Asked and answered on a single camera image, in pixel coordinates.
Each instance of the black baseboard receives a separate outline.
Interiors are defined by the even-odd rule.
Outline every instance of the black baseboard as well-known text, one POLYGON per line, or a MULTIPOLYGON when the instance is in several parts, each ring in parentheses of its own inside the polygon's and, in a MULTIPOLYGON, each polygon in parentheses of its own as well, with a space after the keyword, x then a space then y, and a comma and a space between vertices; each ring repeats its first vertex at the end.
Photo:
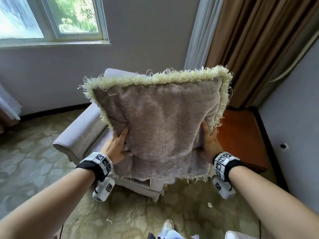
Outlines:
POLYGON ((271 142, 270 142, 269 137, 267 135, 267 132, 266 132, 266 129, 264 127, 264 123, 261 119, 261 116, 259 114, 259 111, 258 111, 257 107, 255 107, 255 106, 249 107, 249 110, 251 110, 254 113, 254 116, 256 118, 257 125, 259 127, 262 139, 264 141, 271 166, 272 166, 274 173, 275 173, 275 176, 277 178, 278 186, 289 193, 287 183, 285 181, 284 175, 282 174, 282 171, 281 171, 281 168, 279 166, 276 154, 272 148, 271 142))
POLYGON ((79 110, 79 109, 86 109, 89 105, 91 105, 91 103, 66 106, 66 107, 55 108, 55 109, 46 110, 46 111, 42 111, 42 112, 36 112, 36 113, 21 116, 20 121, 24 122, 24 121, 32 120, 32 119, 37 118, 37 117, 44 117, 44 116, 49 116, 49 115, 54 115, 54 114, 58 114, 58 113, 79 110))

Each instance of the hand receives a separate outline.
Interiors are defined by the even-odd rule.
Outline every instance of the hand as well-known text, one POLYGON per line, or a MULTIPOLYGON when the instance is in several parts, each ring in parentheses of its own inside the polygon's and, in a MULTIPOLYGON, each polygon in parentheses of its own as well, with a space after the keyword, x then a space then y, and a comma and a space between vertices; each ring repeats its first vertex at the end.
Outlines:
POLYGON ((217 140, 217 127, 213 128, 212 133, 209 132, 209 128, 205 121, 202 122, 202 127, 204 131, 204 152, 201 154, 201 157, 212 164, 214 157, 217 154, 222 153, 224 150, 221 147, 221 144, 217 140))
POLYGON ((132 155, 128 151, 123 151, 125 138, 128 132, 129 126, 124 128, 121 132, 120 137, 118 137, 116 131, 114 130, 112 139, 108 140, 101 149, 101 153, 108 156, 108 158, 112 161, 113 165, 122 161, 125 155, 132 155))

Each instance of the forearm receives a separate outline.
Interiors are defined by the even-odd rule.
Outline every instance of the forearm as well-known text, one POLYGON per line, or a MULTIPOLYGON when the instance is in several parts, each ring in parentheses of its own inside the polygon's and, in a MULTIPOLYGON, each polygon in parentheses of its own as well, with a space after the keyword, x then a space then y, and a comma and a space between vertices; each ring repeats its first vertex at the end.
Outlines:
POLYGON ((70 172, 3 218, 0 221, 0 237, 53 237, 94 180, 91 170, 77 168, 70 172))
POLYGON ((319 216, 283 189, 242 166, 229 179, 275 238, 318 237, 319 216))

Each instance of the shoe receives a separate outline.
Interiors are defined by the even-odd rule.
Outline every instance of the shoe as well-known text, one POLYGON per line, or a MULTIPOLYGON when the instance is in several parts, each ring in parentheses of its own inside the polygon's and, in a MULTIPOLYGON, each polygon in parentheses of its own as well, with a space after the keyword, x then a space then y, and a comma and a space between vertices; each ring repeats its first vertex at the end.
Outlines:
POLYGON ((164 222, 162 231, 170 231, 170 230, 173 230, 173 229, 174 229, 174 223, 173 223, 173 221, 170 220, 170 219, 167 219, 167 220, 164 222))

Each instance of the white sheer curtain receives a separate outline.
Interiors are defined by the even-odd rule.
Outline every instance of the white sheer curtain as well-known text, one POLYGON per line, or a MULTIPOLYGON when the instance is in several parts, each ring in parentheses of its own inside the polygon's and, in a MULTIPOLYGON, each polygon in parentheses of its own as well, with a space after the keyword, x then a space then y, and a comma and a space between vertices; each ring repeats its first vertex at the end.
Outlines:
POLYGON ((205 65, 224 0, 200 0, 184 70, 205 65))
POLYGON ((12 120, 20 120, 22 106, 0 84, 0 109, 12 120))

